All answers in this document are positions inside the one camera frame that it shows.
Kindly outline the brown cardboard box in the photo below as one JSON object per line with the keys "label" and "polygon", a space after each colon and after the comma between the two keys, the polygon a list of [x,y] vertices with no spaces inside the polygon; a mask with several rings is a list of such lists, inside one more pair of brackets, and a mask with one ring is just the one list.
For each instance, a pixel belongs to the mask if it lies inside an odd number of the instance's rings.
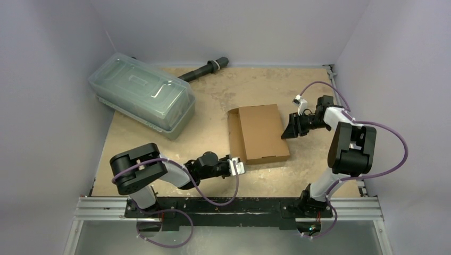
{"label": "brown cardboard box", "polygon": [[227,112],[230,154],[244,164],[257,165],[287,161],[289,146],[278,105],[244,106]]}

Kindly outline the clear plastic storage box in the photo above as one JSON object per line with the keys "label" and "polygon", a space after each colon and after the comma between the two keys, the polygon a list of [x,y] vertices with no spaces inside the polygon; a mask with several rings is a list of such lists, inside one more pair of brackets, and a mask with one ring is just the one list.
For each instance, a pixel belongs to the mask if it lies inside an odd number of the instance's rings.
{"label": "clear plastic storage box", "polygon": [[88,81],[101,103],[170,140],[195,113],[188,82],[121,53],[113,54]]}

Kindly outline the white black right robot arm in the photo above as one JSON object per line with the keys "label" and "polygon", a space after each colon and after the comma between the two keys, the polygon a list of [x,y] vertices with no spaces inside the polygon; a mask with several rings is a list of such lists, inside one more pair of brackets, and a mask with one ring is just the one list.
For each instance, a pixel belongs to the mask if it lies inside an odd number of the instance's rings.
{"label": "white black right robot arm", "polygon": [[303,137],[311,130],[321,128],[335,132],[327,156],[327,169],[292,205],[303,215],[312,216],[326,210],[328,196],[341,187],[342,181],[370,171],[377,132],[375,128],[353,123],[344,107],[334,104],[332,96],[318,98],[314,112],[307,108],[307,101],[300,95],[293,102],[298,110],[289,115],[282,139]]}

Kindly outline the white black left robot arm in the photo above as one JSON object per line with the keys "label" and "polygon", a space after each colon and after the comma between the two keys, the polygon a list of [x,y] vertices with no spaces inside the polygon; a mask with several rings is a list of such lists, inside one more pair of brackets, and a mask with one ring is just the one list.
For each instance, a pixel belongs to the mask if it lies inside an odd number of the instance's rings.
{"label": "white black left robot arm", "polygon": [[207,151],[184,164],[165,157],[157,144],[148,143],[122,152],[110,159],[112,183],[120,195],[128,196],[145,217],[158,212],[158,202],[151,183],[162,180],[180,190],[198,189],[201,180],[214,177],[238,177],[245,173],[238,157]]}

